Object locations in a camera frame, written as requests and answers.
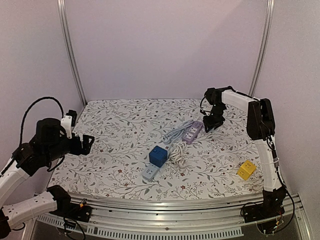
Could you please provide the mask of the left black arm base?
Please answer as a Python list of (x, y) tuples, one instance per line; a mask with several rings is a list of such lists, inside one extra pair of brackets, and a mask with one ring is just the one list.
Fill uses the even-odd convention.
[(73, 203), (69, 200), (59, 201), (57, 209), (49, 213), (66, 219), (88, 223), (93, 209), (87, 205), (87, 201), (86, 198), (83, 198), (79, 203)]

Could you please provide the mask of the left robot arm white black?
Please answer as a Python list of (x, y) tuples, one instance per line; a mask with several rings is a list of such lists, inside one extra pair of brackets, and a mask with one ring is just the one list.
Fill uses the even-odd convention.
[(48, 187), (41, 194), (22, 202), (5, 205), (6, 200), (24, 181), (39, 169), (47, 172), (57, 169), (67, 154), (86, 156), (90, 153), (95, 138), (82, 137), (72, 132), (76, 124), (77, 112), (69, 110), (61, 114), (61, 119), (44, 118), (36, 123), (35, 135), (28, 142), (19, 142), (5, 167), (0, 172), (0, 237), (6, 238), (10, 232), (23, 230), (26, 222), (45, 213), (63, 219), (65, 234), (67, 228), (84, 229), (80, 223), (89, 222), (92, 207), (83, 199), (73, 203), (71, 196), (59, 185)]

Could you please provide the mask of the purple power strip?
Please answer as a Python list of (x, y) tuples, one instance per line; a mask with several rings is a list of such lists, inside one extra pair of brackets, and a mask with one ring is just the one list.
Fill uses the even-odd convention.
[(186, 142), (187, 145), (190, 145), (198, 137), (198, 134), (203, 129), (203, 126), (204, 124), (202, 121), (194, 121), (182, 135), (182, 141)]

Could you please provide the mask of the blue cube socket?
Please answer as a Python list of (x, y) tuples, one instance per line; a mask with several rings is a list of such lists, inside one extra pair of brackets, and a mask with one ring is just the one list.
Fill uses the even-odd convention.
[(156, 145), (149, 153), (149, 162), (158, 168), (161, 168), (168, 159), (168, 151)]

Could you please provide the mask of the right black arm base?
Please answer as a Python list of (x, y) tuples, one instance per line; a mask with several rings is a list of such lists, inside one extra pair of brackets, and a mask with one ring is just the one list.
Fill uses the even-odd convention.
[(240, 215), (244, 218), (245, 223), (265, 220), (284, 213), (283, 204), (279, 201), (247, 202), (240, 209)]

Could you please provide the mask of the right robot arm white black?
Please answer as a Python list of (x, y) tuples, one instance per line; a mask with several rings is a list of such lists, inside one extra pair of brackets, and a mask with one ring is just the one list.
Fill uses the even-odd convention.
[(263, 173), (263, 203), (258, 213), (262, 218), (269, 218), (281, 207), (287, 195), (287, 189), (280, 176), (279, 158), (275, 146), (275, 119), (271, 101), (267, 98), (255, 98), (234, 90), (231, 86), (208, 88), (204, 100), (211, 110), (204, 110), (204, 129), (208, 133), (223, 125), (226, 105), (236, 107), (247, 114), (246, 132), (257, 147)]

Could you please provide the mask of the grey-blue power strip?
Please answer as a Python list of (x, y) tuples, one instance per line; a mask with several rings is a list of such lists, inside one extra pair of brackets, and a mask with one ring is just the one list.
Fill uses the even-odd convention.
[(142, 178), (147, 181), (152, 181), (159, 170), (160, 168), (158, 166), (150, 163), (142, 172)]

